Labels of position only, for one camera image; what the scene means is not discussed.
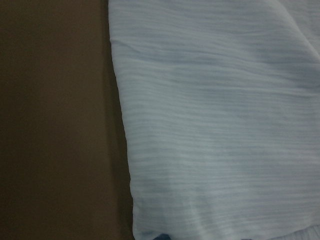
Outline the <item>light blue striped shirt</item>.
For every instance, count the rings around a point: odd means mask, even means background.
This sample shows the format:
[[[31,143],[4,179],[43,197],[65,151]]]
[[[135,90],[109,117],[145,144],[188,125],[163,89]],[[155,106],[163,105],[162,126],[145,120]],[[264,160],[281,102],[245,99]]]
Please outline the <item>light blue striped shirt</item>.
[[[320,3],[111,0],[137,240],[320,237]]]

